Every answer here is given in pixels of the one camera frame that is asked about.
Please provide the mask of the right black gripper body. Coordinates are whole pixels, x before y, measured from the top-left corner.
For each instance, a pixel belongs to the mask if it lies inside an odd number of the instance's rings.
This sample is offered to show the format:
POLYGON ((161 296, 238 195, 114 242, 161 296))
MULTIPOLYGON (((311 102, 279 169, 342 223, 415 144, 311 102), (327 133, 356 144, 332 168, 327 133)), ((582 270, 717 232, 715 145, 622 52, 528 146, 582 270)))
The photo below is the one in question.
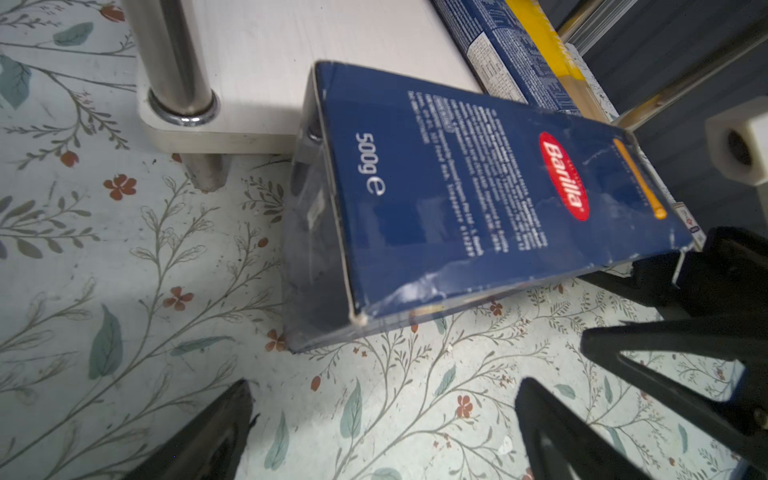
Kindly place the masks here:
POLYGON ((767 239, 744 228, 717 227, 701 251, 635 261, 627 277, 597 271, 581 279, 664 318, 765 314, 767 239))

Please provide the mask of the light blue spaghetti box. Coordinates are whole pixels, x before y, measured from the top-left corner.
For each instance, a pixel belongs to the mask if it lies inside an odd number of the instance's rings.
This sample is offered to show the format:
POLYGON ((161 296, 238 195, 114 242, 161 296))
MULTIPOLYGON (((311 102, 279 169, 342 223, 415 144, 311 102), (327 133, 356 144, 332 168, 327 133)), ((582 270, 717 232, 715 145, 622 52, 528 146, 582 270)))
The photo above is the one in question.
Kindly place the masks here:
POLYGON ((581 114, 505 2, 434 0, 432 6, 487 94, 581 114))

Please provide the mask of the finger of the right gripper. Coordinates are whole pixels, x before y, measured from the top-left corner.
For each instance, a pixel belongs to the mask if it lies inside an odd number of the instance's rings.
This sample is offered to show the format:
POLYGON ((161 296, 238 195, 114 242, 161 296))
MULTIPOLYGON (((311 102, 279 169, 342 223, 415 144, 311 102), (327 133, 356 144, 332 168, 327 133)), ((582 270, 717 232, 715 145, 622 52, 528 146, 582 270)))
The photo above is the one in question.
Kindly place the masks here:
POLYGON ((583 333, 580 351, 767 470, 766 315, 593 328, 583 333))

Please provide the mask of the yellow pastatime spaghetti pack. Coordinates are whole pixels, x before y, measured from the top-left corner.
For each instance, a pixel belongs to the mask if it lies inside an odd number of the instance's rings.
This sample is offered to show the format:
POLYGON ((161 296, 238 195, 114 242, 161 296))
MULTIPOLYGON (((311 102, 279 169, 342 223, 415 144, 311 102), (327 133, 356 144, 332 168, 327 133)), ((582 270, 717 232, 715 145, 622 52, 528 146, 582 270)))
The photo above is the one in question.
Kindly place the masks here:
POLYGON ((609 116, 539 3, 533 0, 508 0, 507 6, 533 40, 580 113, 585 118, 608 124, 609 116))

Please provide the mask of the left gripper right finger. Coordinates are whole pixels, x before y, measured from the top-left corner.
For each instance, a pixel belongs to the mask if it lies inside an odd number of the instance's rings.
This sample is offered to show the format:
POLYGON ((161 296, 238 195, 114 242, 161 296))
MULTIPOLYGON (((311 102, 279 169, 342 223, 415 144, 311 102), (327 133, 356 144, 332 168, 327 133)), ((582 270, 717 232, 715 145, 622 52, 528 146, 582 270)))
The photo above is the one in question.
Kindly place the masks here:
POLYGON ((520 382, 515 409, 536 479, 647 477, 536 379, 520 382))

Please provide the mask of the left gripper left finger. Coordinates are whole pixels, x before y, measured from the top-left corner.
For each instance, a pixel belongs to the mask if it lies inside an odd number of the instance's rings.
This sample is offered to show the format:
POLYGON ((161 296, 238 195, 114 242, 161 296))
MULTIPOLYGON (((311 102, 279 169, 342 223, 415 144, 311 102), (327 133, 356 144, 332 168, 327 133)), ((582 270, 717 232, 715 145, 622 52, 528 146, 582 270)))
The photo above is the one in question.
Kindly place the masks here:
POLYGON ((128 479, 233 479, 255 424, 249 383, 233 383, 128 479))

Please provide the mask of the dark blue spaghetti box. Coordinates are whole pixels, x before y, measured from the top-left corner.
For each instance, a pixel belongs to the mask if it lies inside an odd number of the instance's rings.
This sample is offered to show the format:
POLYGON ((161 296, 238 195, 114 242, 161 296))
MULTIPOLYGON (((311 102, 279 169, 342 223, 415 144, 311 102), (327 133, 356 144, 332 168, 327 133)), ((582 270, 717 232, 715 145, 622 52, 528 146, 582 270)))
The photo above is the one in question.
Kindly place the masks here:
POLYGON ((692 243, 627 132, 331 61, 309 73, 282 227, 295 353, 692 243))

